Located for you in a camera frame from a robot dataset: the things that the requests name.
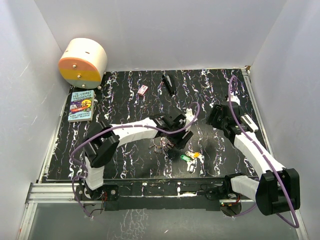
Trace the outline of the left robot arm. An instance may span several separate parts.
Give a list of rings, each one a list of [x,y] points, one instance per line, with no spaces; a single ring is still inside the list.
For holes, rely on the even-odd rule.
[[[191,125],[197,120],[190,108],[186,113],[172,118],[168,114],[156,114],[143,120],[126,124],[100,123],[83,147],[87,177],[85,178],[86,194],[93,200],[103,195],[103,176],[117,148],[128,143],[160,137],[177,149],[183,149],[193,136]]]

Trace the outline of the metal keyring with keys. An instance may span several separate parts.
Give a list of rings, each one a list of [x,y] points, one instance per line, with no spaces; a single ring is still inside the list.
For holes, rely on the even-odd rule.
[[[162,154],[172,149],[174,144],[167,137],[157,137],[151,140],[149,149],[153,149],[155,153]]]

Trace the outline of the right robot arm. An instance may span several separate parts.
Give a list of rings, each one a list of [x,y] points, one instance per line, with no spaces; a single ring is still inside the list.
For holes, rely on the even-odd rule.
[[[243,195],[257,204],[265,215],[298,210],[301,206],[300,176],[294,168],[286,168],[276,161],[256,137],[259,130],[247,114],[240,114],[240,106],[234,101],[225,101],[213,106],[207,125],[223,131],[254,168],[258,180],[242,173],[224,177],[223,194],[233,199]]]

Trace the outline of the yellow key tag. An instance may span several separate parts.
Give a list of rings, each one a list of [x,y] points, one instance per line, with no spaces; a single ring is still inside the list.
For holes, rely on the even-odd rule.
[[[199,153],[199,152],[194,152],[193,153],[193,157],[194,158],[198,158],[198,157],[200,157],[201,156],[201,154]]]

